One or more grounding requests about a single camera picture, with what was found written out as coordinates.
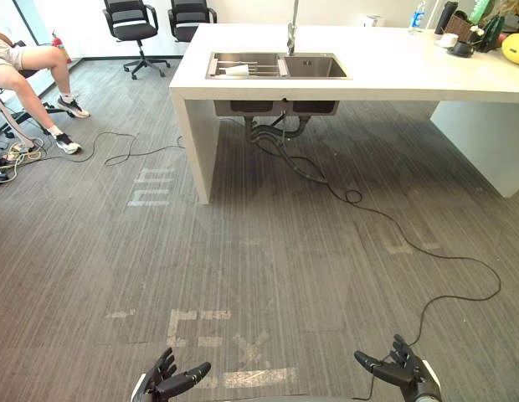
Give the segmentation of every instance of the faucet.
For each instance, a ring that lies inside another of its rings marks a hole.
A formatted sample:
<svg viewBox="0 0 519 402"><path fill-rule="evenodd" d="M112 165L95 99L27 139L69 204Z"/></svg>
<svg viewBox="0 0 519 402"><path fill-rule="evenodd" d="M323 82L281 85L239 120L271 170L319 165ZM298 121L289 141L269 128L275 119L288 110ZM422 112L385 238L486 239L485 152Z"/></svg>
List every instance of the faucet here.
<svg viewBox="0 0 519 402"><path fill-rule="evenodd" d="M293 22L287 24L287 55L291 56L295 53L295 31L296 31L296 13L299 9L299 0L295 0L293 6Z"/></svg>

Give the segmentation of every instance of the white sneaker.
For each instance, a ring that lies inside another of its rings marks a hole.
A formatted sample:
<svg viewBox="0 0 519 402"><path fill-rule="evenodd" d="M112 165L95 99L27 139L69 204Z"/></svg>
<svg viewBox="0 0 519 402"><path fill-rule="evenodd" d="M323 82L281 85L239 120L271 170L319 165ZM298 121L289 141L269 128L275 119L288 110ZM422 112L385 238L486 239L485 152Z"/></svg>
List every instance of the white sneaker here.
<svg viewBox="0 0 519 402"><path fill-rule="evenodd" d="M55 137L55 141L57 142L57 147L62 149L68 155L76 153L81 149L81 145L70 140L69 137L64 133L58 134L58 136Z"/></svg>
<svg viewBox="0 0 519 402"><path fill-rule="evenodd" d="M57 107L59 109L62 109L63 111L69 111L75 117L84 119L84 118L90 116L90 113L88 111L84 110L81 106L79 106L75 100L72 100L70 103L68 103L62 99L62 96L59 96L59 100L57 100L57 104L58 104Z"/></svg>

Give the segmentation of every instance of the yellow ball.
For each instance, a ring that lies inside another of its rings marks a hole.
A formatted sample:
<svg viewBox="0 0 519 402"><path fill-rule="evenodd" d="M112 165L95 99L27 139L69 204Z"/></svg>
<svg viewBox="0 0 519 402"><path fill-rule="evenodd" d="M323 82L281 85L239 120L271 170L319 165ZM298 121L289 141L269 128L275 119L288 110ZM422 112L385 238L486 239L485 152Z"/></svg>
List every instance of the yellow ball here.
<svg viewBox="0 0 519 402"><path fill-rule="evenodd" d="M509 35L501 45L503 54L513 63L519 64L519 33Z"/></svg>

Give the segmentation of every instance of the brown basket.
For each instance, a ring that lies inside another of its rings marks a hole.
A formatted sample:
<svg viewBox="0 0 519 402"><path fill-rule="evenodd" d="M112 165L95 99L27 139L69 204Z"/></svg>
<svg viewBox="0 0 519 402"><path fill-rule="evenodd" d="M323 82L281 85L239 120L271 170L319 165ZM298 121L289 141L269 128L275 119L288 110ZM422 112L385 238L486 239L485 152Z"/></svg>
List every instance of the brown basket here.
<svg viewBox="0 0 519 402"><path fill-rule="evenodd" d="M450 21L447 23L445 27L445 34L457 34L459 35L459 41L468 41L471 37L470 31L471 25L468 21L465 21L462 18L457 17L456 15L452 15Z"/></svg>

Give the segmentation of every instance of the table leg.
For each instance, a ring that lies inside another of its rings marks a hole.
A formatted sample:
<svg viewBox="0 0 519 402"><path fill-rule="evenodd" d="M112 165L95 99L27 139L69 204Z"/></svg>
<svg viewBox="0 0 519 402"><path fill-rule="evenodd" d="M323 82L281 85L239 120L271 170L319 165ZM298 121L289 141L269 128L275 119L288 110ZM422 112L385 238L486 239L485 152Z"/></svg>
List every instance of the table leg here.
<svg viewBox="0 0 519 402"><path fill-rule="evenodd" d="M442 101L431 121L503 197L519 190L519 104Z"/></svg>
<svg viewBox="0 0 519 402"><path fill-rule="evenodd" d="M176 95L172 98L189 168L198 193L198 202L209 204L217 156L219 126L213 101L190 101Z"/></svg>

